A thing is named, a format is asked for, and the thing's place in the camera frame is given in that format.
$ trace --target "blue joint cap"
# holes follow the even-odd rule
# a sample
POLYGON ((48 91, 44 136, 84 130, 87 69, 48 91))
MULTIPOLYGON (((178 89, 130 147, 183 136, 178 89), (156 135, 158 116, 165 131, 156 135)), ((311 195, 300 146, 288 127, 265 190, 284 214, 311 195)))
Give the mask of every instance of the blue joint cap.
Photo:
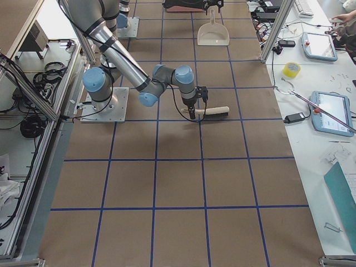
POLYGON ((99 91, 106 80, 105 73, 99 67, 90 68, 83 75, 83 84, 90 93, 99 91))
POLYGON ((178 82, 185 85, 188 85, 194 81, 193 70, 187 65, 176 68, 175 77, 178 82))
POLYGON ((117 20, 117 28, 122 29, 127 27, 128 18, 126 15, 120 13, 116 20, 117 20))
POLYGON ((158 97, 151 93, 142 92, 139 94, 139 100, 144 106, 152 107, 158 101, 158 97))
POLYGON ((164 65, 160 65, 160 64, 156 65, 156 66, 154 67, 154 70, 152 71, 152 75, 156 75, 158 69, 159 69, 160 67, 162 67, 162 66, 164 66, 164 65))

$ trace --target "dustpan handle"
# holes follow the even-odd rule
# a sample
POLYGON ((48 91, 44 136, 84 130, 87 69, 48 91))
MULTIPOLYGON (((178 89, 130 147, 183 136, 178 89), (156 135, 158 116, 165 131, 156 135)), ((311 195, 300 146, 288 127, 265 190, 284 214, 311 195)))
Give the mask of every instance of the dustpan handle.
POLYGON ((215 11, 213 9, 210 10, 210 24, 215 23, 215 11))

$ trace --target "black round object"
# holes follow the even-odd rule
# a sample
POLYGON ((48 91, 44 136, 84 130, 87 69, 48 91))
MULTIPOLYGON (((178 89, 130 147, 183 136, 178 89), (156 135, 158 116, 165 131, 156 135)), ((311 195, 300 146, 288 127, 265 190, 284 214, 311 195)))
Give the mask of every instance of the black round object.
POLYGON ((45 129, 46 124, 38 116, 25 118, 20 124, 21 134, 26 138, 35 138, 40 136, 45 129))

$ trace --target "dustpan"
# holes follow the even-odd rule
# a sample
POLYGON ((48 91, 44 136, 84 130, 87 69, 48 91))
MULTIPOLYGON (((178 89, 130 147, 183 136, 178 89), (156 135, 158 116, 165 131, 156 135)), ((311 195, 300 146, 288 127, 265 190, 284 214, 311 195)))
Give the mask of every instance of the dustpan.
POLYGON ((210 22, 198 30, 198 46, 228 46, 230 37, 228 29, 215 22, 215 12, 210 10, 210 22))

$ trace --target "mounting plate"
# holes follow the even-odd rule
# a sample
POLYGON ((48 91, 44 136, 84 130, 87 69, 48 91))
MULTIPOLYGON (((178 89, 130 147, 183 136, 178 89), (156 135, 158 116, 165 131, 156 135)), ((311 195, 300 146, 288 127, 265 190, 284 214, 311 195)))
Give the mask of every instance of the mounting plate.
POLYGON ((128 18, 129 27, 117 29, 117 38, 136 38, 139 30, 139 18, 128 18))
MULTIPOLYGON (((128 99, 128 87, 114 87, 112 98, 117 98, 117 104, 113 105, 112 108, 108 107, 106 109, 111 109, 106 112, 99 112, 97 114, 81 118, 82 122, 100 123, 100 122, 124 122, 126 117, 126 107, 128 99)), ((85 101, 91 101, 91 97, 87 94, 85 101)), ((82 116, 86 116, 95 113, 96 110, 92 105, 85 105, 83 108, 82 116)))

